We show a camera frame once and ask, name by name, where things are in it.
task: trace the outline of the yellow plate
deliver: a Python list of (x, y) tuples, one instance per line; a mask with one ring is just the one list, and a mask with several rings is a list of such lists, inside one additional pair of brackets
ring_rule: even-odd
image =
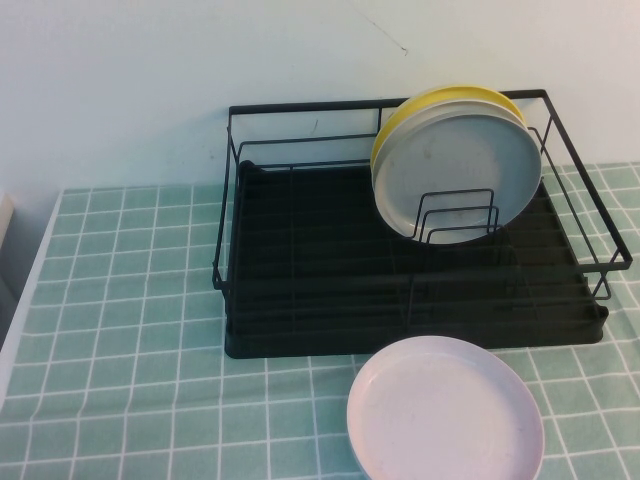
[(373, 142), (371, 167), (373, 167), (373, 164), (376, 161), (376, 157), (378, 156), (378, 151), (380, 150), (382, 143), (391, 134), (391, 132), (400, 125), (400, 123), (402, 123), (403, 120), (431, 104), (446, 102), (447, 100), (458, 100), (461, 98), (493, 102), (513, 112), (518, 116), (518, 118), (520, 118), (520, 120), (522, 120), (522, 123), (524, 123), (524, 116), (518, 107), (516, 107), (515, 103), (500, 92), (496, 92), (490, 88), (477, 87), (474, 85), (453, 85), (450, 87), (429, 90), (428, 92), (411, 97), (400, 105), (394, 114), (389, 117), (387, 123), (382, 126), (375, 141)]

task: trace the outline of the green checkered tablecloth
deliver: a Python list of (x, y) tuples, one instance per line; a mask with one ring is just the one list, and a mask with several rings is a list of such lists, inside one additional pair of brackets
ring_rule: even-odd
[[(637, 255), (640, 167), (589, 170)], [(562, 175), (607, 260), (611, 242), (577, 174)], [(545, 183), (568, 220), (557, 185)], [(367, 357), (223, 355), (223, 302), (211, 286), (220, 200), (219, 186), (62, 195), (8, 339), (19, 346), (5, 365), (0, 479), (364, 478), (345, 408)], [(496, 352), (542, 412), (541, 479), (640, 478), (640, 268), (610, 279), (599, 344)]]

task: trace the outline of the dish rack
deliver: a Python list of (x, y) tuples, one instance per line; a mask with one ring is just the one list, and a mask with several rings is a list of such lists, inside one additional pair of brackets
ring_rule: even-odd
[[(485, 348), (599, 341), (608, 311), (597, 302), (611, 297), (607, 274), (628, 269), (631, 255), (546, 91), (503, 93), (544, 110), (544, 127), (529, 127), (548, 170), (535, 197), (502, 226), (490, 189), (425, 192), (413, 233), (420, 242), (401, 237), (378, 214), (368, 158), (344, 159), (340, 148), (323, 147), (372, 142), (405, 99), (230, 107), (213, 262), (213, 285), (225, 299), (227, 354), (371, 353), (416, 335)], [(296, 115), (350, 112), (371, 115), (369, 131), (354, 133), (347, 122), (346, 132), (314, 136), (316, 119), (305, 136), (273, 133)], [(259, 118), (266, 131), (249, 129), (236, 143), (234, 126), (246, 118)], [(571, 167), (552, 160), (552, 143)], [(326, 150), (332, 158), (262, 164), (268, 155), (261, 152), (272, 147), (294, 157), (306, 148)], [(567, 189), (562, 168), (575, 169), (571, 184), (579, 181), (580, 188)], [(486, 210), (487, 223), (451, 229), (482, 228), (488, 235), (431, 245), (437, 232), (424, 225), (437, 212), (423, 211), (424, 198), (465, 192), (486, 193), (486, 203), (463, 210)], [(595, 222), (585, 216), (590, 209)]]

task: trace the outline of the metal wire frame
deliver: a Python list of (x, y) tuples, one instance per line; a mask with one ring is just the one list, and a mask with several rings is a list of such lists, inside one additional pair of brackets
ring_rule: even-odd
[[(586, 274), (586, 273), (599, 273), (600, 274), (600, 279), (593, 291), (593, 295), (596, 296), (598, 290), (600, 289), (601, 286), (604, 286), (606, 295), (605, 296), (601, 296), (601, 297), (597, 297), (596, 299), (606, 299), (606, 298), (610, 298), (611, 296), (611, 290), (609, 288), (609, 285), (607, 283), (606, 280), (606, 274), (610, 271), (614, 271), (614, 270), (626, 270), (630, 267), (631, 262), (632, 262), (632, 257), (631, 254), (629, 252), (629, 249), (627, 248), (624, 240), (622, 239), (622, 236), (620, 235), (615, 223), (613, 222), (609, 212), (607, 211), (604, 203), (602, 202), (602, 199), (600, 198), (595, 186), (593, 185), (593, 182), (591, 181), (591, 179), (589, 178), (589, 175), (584, 167), (584, 164), (582, 163), (575, 147), (573, 146), (573, 143), (571, 142), (568, 133), (566, 132), (566, 129), (564, 128), (564, 125), (562, 124), (557, 111), (555, 109), (555, 107), (553, 106), (551, 99), (549, 98), (549, 95), (547, 94), (547, 92), (545, 90), (515, 90), (515, 91), (506, 91), (503, 92), (507, 97), (513, 99), (513, 100), (517, 100), (517, 99), (542, 99), (545, 103), (545, 106), (549, 112), (549, 120), (547, 122), (546, 128), (545, 128), (545, 132), (543, 135), (540, 135), (539, 131), (533, 127), (531, 127), (530, 129), (535, 133), (536, 137), (538, 138), (538, 141), (540, 143), (540, 152), (541, 154), (543, 154), (545, 156), (545, 158), (547, 158), (547, 160), (549, 161), (549, 164), (551, 165), (552, 171), (556, 177), (556, 180), (558, 181), (561, 190), (564, 194), (564, 197), (569, 205), (571, 214), (573, 215), (574, 220), (576, 221), (578, 228), (580, 230), (580, 233), (587, 245), (587, 248), (591, 254), (591, 257), (593, 259), (593, 263), (577, 263), (575, 266), (553, 266), (553, 267), (531, 267), (531, 268), (535, 268), (536, 271), (538, 273), (547, 273), (549, 275), (567, 275), (567, 274), (573, 274), (573, 273), (579, 273), (579, 274)], [(357, 134), (357, 135), (334, 135), (334, 136), (325, 136), (325, 137), (305, 137), (305, 138), (289, 138), (289, 139), (276, 139), (276, 140), (259, 140), (259, 141), (244, 141), (242, 143), (240, 143), (239, 148), (236, 148), (235, 142), (233, 140), (233, 135), (232, 135), (232, 126), (233, 126), (233, 118), (235, 116), (240, 116), (240, 115), (259, 115), (259, 114), (270, 114), (270, 113), (293, 113), (293, 112), (320, 112), (320, 111), (346, 111), (346, 110), (377, 110), (378, 115), (377, 115), (377, 130), (379, 131), (381, 123), (382, 123), (382, 111), (384, 109), (387, 108), (395, 108), (397, 106), (399, 106), (402, 102), (404, 102), (406, 99), (404, 98), (395, 98), (395, 99), (385, 99), (385, 100), (364, 100), (364, 101), (347, 101), (347, 102), (316, 102), (316, 103), (289, 103), (289, 104), (268, 104), (268, 105), (247, 105), (247, 106), (232, 106), (229, 108), (229, 116), (228, 116), (228, 126), (227, 126), (227, 156), (226, 156), (226, 168), (225, 168), (225, 177), (224, 177), (224, 187), (223, 187), (223, 201), (222, 201), (222, 208), (221, 208), (221, 214), (220, 214), (220, 228), (218, 231), (218, 239), (217, 239), (217, 244), (216, 244), (216, 250), (215, 250), (215, 256), (214, 256), (214, 261), (213, 261), (213, 285), (216, 289), (221, 290), (223, 292), (223, 294), (226, 296), (226, 294), (228, 293), (228, 291), (231, 289), (232, 287), (232, 283), (233, 283), (233, 279), (223, 279), (221, 274), (220, 274), (220, 268), (219, 268), (219, 264), (220, 264), (220, 254), (221, 254), (221, 246), (223, 243), (223, 231), (226, 228), (226, 224), (225, 224), (225, 217), (226, 217), (226, 211), (227, 211), (227, 203), (228, 203), (228, 195), (229, 195), (229, 177), (230, 177), (230, 170), (231, 170), (231, 158), (233, 158), (234, 163), (235, 163), (235, 167), (236, 167), (236, 174), (235, 174), (235, 179), (234, 179), (234, 183), (235, 183), (235, 205), (237, 205), (237, 200), (239, 198), (239, 187), (240, 185), (238, 184), (238, 176), (239, 176), (239, 167), (240, 167), (240, 160), (241, 160), (241, 155), (242, 155), (242, 151), (244, 149), (245, 146), (250, 146), (250, 145), (274, 145), (274, 144), (287, 144), (287, 143), (306, 143), (306, 142), (326, 142), (326, 141), (333, 141), (333, 140), (349, 140), (349, 139), (359, 139), (359, 138), (372, 138), (375, 137), (377, 135), (376, 133), (370, 133), (370, 134)], [(589, 193), (594, 205), (596, 206), (596, 209), (599, 213), (599, 215), (601, 216), (605, 226), (607, 227), (608, 233), (611, 236), (614, 244), (615, 244), (615, 252), (612, 255), (612, 258), (608, 261), (608, 262), (600, 262), (598, 260), (598, 257), (595, 253), (595, 250), (593, 248), (593, 245), (591, 244), (588, 235), (585, 232), (585, 229), (582, 225), (582, 222), (580, 221), (576, 210), (573, 206), (573, 204), (571, 203), (571, 199), (569, 198), (568, 194), (567, 194), (567, 190), (562, 182), (562, 179), (557, 171), (557, 168), (555, 167), (551, 156), (546, 148), (546, 142), (549, 136), (549, 132), (551, 129), (551, 126), (555, 125), (560, 138), (562, 139), (577, 171), (578, 174), (580, 175), (583, 183), (585, 184), (585, 187), (587, 189), (587, 192)], [(306, 164), (272, 164), (272, 165), (265, 165), (265, 166), (261, 166), (262, 168), (266, 168), (266, 169), (273, 169), (273, 168), (287, 168), (287, 169), (293, 169), (293, 168), (305, 168), (305, 167), (318, 167), (318, 166), (347, 166), (347, 165), (357, 165), (357, 164), (366, 164), (368, 163), (368, 160), (355, 160), (355, 161), (340, 161), (340, 162), (332, 162), (332, 161), (327, 161), (327, 162), (314, 162), (314, 163), (306, 163)], [(417, 214), (417, 220), (419, 221), (420, 215), (421, 215), (421, 209), (422, 209), (422, 204), (424, 201), (424, 198), (426, 198), (426, 196), (428, 195), (433, 195), (434, 193), (431, 192), (427, 192), (425, 195), (423, 195), (423, 197), (421, 198), (421, 202), (420, 202), (420, 206), (418, 209), (418, 214)], [(493, 209), (495, 209), (496, 207), (493, 206), (493, 199), (491, 200), (489, 206), (484, 206), (484, 207), (471, 207), (471, 208), (488, 208), (489, 210), (489, 221), (487, 223), (486, 226), (479, 226), (478, 228), (493, 228), (494, 230), (498, 227), (497, 224), (497, 210), (496, 210), (496, 215), (495, 215), (495, 220), (494, 220), (494, 225), (491, 225), (491, 212)], [(236, 225), (237, 225), (237, 219), (239, 218), (240, 215), (240, 209), (238, 208), (234, 208), (234, 219), (231, 223), (231, 228), (232, 228), (232, 238), (234, 238), (235, 234), (237, 233), (235, 231), (236, 229)], [(422, 228), (420, 229), (420, 238), (422, 238), (422, 234), (424, 233), (424, 224), (426, 222), (426, 216), (429, 213), (435, 213), (435, 212), (426, 212), (424, 217), (423, 217), (423, 221), (422, 221)], [(416, 221), (416, 228), (414, 229), (414, 236), (417, 234), (417, 225), (418, 225), (418, 221)], [(468, 228), (468, 227), (453, 227), (454, 229), (460, 229), (460, 228)], [(230, 254), (230, 258), (233, 257), (234, 252), (232, 251)], [(478, 271), (465, 271), (465, 272), (437, 272), (437, 273), (421, 273), (421, 274), (415, 274), (412, 275), (411, 277), (407, 276), (407, 275), (398, 275), (398, 276), (375, 276), (372, 275), (370, 277), (367, 278), (354, 278), (354, 279), (349, 279), (349, 278), (340, 278), (340, 279), (305, 279), (302, 283), (297, 283), (297, 288), (298, 289), (313, 289), (315, 286), (318, 285), (318, 282), (320, 283), (324, 283), (324, 282), (328, 282), (328, 281), (341, 281), (341, 282), (345, 282), (346, 285), (348, 284), (353, 284), (353, 282), (356, 282), (358, 284), (366, 284), (366, 285), (370, 285), (370, 286), (375, 286), (375, 285), (389, 285), (389, 284), (395, 284), (395, 285), (401, 285), (401, 284), (405, 284), (405, 282), (407, 281), (418, 281), (418, 282), (427, 282), (427, 281), (432, 281), (432, 280), (455, 280), (455, 279), (466, 279), (466, 280), (474, 280), (474, 279), (481, 279), (481, 278), (487, 278), (487, 276), (489, 278), (491, 278), (492, 276), (495, 276), (495, 278), (505, 278), (508, 276), (511, 276), (512, 278), (515, 276), (518, 276), (518, 272), (520, 270), (520, 267), (511, 267), (511, 266), (505, 266), (505, 267), (496, 267), (495, 269), (492, 269), (491, 272), (487, 272), (487, 271), (482, 271), (482, 272), (478, 272)]]
[[(437, 209), (427, 210), (424, 213), (424, 216), (422, 217), (422, 222), (420, 222), (420, 214), (422, 213), (422, 207), (424, 206), (425, 199), (428, 197), (436, 197), (436, 196), (443, 196), (443, 195), (463, 195), (466, 193), (482, 193), (482, 192), (489, 193), (489, 204), (486, 206), (476, 205), (476, 206), (468, 206), (468, 207), (437, 208)], [(500, 214), (500, 209), (493, 204), (494, 197), (495, 197), (495, 193), (491, 188), (472, 188), (472, 189), (465, 189), (465, 190), (449, 190), (449, 191), (443, 191), (443, 192), (423, 193), (422, 196), (420, 197), (420, 205), (418, 206), (418, 214), (416, 215), (416, 222), (413, 227), (413, 234), (407, 238), (412, 240), (415, 239), (416, 235), (418, 234), (418, 225), (420, 225), (420, 236), (418, 238), (418, 241), (422, 242), (422, 238), (424, 236), (424, 228), (427, 223), (427, 217), (431, 214), (446, 213), (446, 212), (463, 212), (463, 211), (473, 211), (473, 210), (487, 210), (487, 225), (486, 225), (487, 233), (495, 232), (498, 229), (498, 216)], [(434, 233), (445, 232), (445, 231), (455, 231), (455, 230), (470, 230), (470, 229), (479, 229), (479, 228), (485, 228), (485, 227), (482, 225), (477, 225), (477, 226), (476, 225), (474, 226), (459, 225), (456, 227), (434, 228), (429, 230), (426, 243), (427, 245), (431, 243), (431, 237)]]

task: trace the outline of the drip tray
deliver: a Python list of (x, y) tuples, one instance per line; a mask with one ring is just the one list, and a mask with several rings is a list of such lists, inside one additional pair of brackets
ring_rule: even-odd
[(430, 246), (385, 224), (365, 162), (239, 168), (227, 277), (231, 357), (371, 353), (416, 335), (485, 348), (602, 338), (607, 309), (576, 273), (543, 184), (495, 234)]

